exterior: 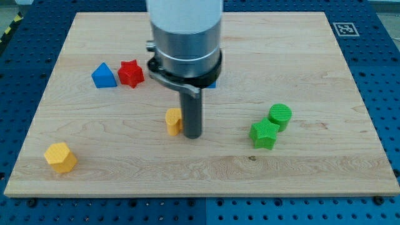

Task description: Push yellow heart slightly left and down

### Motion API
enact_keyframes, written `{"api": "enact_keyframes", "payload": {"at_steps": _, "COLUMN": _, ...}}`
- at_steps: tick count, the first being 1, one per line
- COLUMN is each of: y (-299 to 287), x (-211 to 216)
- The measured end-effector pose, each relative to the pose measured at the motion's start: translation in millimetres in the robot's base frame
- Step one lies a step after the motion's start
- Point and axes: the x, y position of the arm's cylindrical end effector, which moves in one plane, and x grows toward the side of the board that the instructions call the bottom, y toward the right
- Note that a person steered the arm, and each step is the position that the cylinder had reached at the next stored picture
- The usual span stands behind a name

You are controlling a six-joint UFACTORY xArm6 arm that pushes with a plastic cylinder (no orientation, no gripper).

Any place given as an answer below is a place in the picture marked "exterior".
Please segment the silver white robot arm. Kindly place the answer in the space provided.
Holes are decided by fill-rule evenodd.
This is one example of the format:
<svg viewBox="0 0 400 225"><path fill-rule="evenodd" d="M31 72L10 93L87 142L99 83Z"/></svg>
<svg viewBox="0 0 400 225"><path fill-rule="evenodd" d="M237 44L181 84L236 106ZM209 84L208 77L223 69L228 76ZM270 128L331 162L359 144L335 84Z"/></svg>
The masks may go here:
<svg viewBox="0 0 400 225"><path fill-rule="evenodd" d="M180 97L183 133L203 131L202 90L218 80L222 68L220 0L147 0L152 37L146 49L150 77Z"/></svg>

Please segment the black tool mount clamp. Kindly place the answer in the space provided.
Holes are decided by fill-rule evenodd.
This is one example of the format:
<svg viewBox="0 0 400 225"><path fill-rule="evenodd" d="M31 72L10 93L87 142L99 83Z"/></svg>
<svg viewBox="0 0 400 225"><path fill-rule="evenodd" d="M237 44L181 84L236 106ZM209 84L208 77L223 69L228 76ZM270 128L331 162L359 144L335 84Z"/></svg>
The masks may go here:
<svg viewBox="0 0 400 225"><path fill-rule="evenodd" d="M188 94L192 98L199 98L201 89L207 88L217 81L222 68L222 59L223 54L220 51L217 64L206 74L198 77L175 76L165 71L155 57L152 57L147 62L147 68L149 69L150 78L156 80L162 86L173 91Z"/></svg>

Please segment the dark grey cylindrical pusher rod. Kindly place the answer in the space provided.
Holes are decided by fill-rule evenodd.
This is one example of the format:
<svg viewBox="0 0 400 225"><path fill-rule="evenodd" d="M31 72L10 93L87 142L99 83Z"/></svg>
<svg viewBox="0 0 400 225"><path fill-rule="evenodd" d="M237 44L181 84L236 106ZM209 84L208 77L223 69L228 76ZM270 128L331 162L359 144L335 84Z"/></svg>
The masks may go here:
<svg viewBox="0 0 400 225"><path fill-rule="evenodd" d="M187 138L196 139L203 131L202 95L192 97L179 93L183 133Z"/></svg>

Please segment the blue block behind arm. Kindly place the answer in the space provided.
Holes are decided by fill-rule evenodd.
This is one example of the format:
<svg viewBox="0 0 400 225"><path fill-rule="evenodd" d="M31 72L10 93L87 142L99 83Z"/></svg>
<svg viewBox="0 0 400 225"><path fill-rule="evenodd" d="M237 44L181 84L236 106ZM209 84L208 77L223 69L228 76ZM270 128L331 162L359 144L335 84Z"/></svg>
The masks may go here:
<svg viewBox="0 0 400 225"><path fill-rule="evenodd" d="M207 86L207 88L209 88L209 89L216 88L216 84L217 84L217 82L216 82L216 81L214 81L214 82L213 82L213 83L211 83L209 86Z"/></svg>

